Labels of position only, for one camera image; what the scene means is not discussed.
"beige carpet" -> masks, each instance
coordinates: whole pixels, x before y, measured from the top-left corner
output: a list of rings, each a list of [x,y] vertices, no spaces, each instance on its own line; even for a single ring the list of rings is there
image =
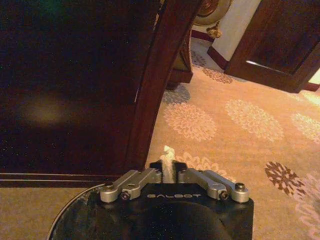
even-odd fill
[[[320,239],[320,94],[288,94],[213,71],[201,47],[192,47],[191,83],[163,96],[147,165],[169,146],[190,167],[245,183],[255,240]],[[45,239],[82,189],[1,188],[0,239]]]

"wooden furniture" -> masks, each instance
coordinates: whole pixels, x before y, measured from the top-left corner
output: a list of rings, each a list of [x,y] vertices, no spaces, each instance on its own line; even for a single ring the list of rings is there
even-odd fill
[[[166,1],[155,28],[156,0],[5,5],[0,185],[93,186],[142,170],[200,5]]]
[[[179,83],[190,83],[191,81],[193,72],[191,68],[190,38],[191,28],[186,34],[181,50],[173,63],[173,69],[166,87],[169,90],[175,89]]]
[[[298,93],[320,68],[320,2],[262,0],[225,73]]]

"wooden door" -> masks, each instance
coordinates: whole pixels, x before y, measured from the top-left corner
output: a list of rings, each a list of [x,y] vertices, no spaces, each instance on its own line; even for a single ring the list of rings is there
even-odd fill
[[[320,68],[320,1],[262,0],[225,73],[298,93]]]
[[[158,8],[158,0],[1,5],[3,178],[123,173]]]

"white wall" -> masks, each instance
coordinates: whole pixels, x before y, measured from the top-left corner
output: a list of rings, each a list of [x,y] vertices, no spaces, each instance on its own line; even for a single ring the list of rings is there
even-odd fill
[[[316,73],[313,75],[313,77],[309,80],[309,83],[312,84],[320,84],[320,68]]]
[[[222,36],[212,46],[227,61],[235,52],[252,16],[261,0],[234,0],[229,11],[220,21]]]

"metal clamp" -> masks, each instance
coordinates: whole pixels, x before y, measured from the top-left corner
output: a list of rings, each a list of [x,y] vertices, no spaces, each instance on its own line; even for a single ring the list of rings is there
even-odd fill
[[[211,170],[205,170],[202,174],[215,182],[223,184],[226,187],[228,194],[231,195],[232,200],[241,204],[249,201],[249,190],[243,183],[233,183]]]
[[[226,200],[228,198],[228,192],[222,183],[213,181],[208,176],[195,170],[194,168],[188,168],[178,173],[179,184],[198,184],[204,190],[207,195],[216,200]]]
[[[143,172],[130,170],[111,185],[104,186],[100,191],[100,199],[105,203],[112,203],[120,195],[122,200],[136,199],[146,184],[161,183],[162,173],[155,168],[148,168]]]

